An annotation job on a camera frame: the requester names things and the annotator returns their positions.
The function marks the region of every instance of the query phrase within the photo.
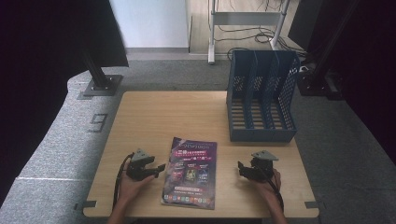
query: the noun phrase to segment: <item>gray carpet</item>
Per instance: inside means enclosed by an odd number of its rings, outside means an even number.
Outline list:
[[[130,68],[104,71],[123,75],[115,96],[78,100],[91,77],[86,72],[69,80],[64,106],[15,180],[0,223],[106,223],[81,211],[122,94],[224,91],[230,62],[130,61]],[[290,223],[396,223],[396,168],[347,103],[302,97],[296,89],[291,110],[320,215]],[[104,117],[103,127],[92,122]]]

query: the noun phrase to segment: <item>magazine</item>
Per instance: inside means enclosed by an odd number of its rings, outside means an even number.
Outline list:
[[[215,209],[217,146],[174,137],[163,204]]]

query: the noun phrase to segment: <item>black cable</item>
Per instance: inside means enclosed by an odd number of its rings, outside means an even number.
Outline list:
[[[231,0],[230,0],[230,6],[233,9],[233,11],[235,11],[235,8],[233,7],[233,4],[231,3]]]
[[[227,58],[228,58],[228,60],[231,60],[231,59],[232,59],[232,58],[230,58],[230,52],[231,52],[232,50],[235,50],[235,49],[250,50],[250,49],[245,49],[245,48],[232,48],[232,49],[229,49],[229,50],[227,51]]]
[[[261,167],[257,167],[257,168],[262,173],[262,175],[264,175],[266,181],[268,182],[268,184],[270,184],[271,188],[274,190],[274,193],[275,193],[277,199],[279,200],[280,207],[282,208],[282,211],[284,212],[285,211],[285,205],[283,204],[283,198],[282,198],[282,195],[279,192],[279,189],[277,188],[277,186],[275,186],[275,184],[271,181],[271,179],[265,174],[265,172],[262,170]]]
[[[125,162],[128,159],[131,159],[133,156],[134,156],[134,153],[125,157],[124,161],[122,162],[122,165],[120,166],[119,172],[117,173],[116,184],[114,185],[113,209],[116,206],[117,199],[119,198],[120,180],[121,180],[122,171],[124,171],[123,168],[125,166]]]
[[[270,0],[267,0],[266,6],[265,6],[265,11],[267,11],[269,4],[270,4]]]
[[[262,3],[257,7],[256,11],[259,10],[259,8],[262,6],[262,4],[264,4],[264,0],[262,0]]]
[[[222,32],[239,32],[239,31],[248,31],[248,30],[258,30],[260,27],[251,27],[251,28],[246,28],[246,29],[240,29],[240,30],[224,30],[218,25],[219,29]]]
[[[274,34],[275,34],[274,31],[272,31],[270,29],[267,29],[267,28],[262,28],[261,26],[259,27],[259,30],[260,30],[260,32],[258,34],[256,34],[256,37],[254,38],[254,40],[256,42],[261,43],[261,44],[266,44],[266,43],[270,42],[274,38]],[[267,37],[267,40],[261,41],[259,39],[259,36],[265,36],[265,37]]]
[[[267,5],[267,7],[269,7],[269,8],[271,8],[272,10],[274,10],[274,11],[281,11],[281,9],[282,9],[282,5],[283,5],[283,0],[281,0],[280,1],[280,4],[277,6],[277,7],[270,7],[270,6],[268,6]]]
[[[282,49],[286,49],[286,50],[294,50],[294,51],[296,51],[296,53],[297,53],[297,55],[299,56],[299,57],[306,57],[306,52],[305,51],[303,51],[303,50],[301,50],[301,49],[296,49],[296,48],[293,48],[293,47],[290,47],[290,46],[288,46],[288,44],[286,43],[286,41],[280,36],[279,37],[279,39],[278,39],[278,43],[279,43],[279,45],[282,47]]]
[[[250,39],[253,37],[256,37],[257,35],[251,35],[251,36],[246,36],[246,37],[241,37],[241,38],[224,38],[224,39],[216,39],[216,41],[220,42],[220,41],[224,41],[224,40],[244,40],[244,39]]]

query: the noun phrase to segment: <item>wrist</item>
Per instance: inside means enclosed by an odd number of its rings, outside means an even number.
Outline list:
[[[134,198],[136,197],[136,195],[137,194],[134,192],[121,193],[119,195],[119,201],[122,201],[123,203],[131,203],[134,200]]]
[[[126,208],[131,201],[132,200],[119,197],[119,199],[117,200],[117,206]]]
[[[262,197],[264,198],[271,213],[277,210],[282,210],[280,206],[280,201],[273,192],[263,194]]]
[[[270,201],[271,203],[273,201],[277,201],[277,197],[273,191],[266,190],[262,192],[262,197],[264,198],[265,201]]]

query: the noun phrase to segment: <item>human arm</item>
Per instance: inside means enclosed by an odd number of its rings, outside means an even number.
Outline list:
[[[274,176],[271,181],[277,186],[277,189],[280,190],[280,172],[274,169]],[[261,183],[254,180],[250,180],[253,185],[256,187],[257,191],[260,193],[265,203],[268,206],[268,210],[270,211],[271,218],[273,219],[275,224],[285,224],[288,221],[283,214],[282,207],[280,206],[279,200],[276,197],[276,193],[268,182]]]
[[[126,175],[125,171],[122,171],[119,198],[107,221],[107,224],[121,224],[124,220],[126,209],[129,204],[136,198],[139,191],[153,179],[154,175],[150,175],[141,181],[135,181]]]

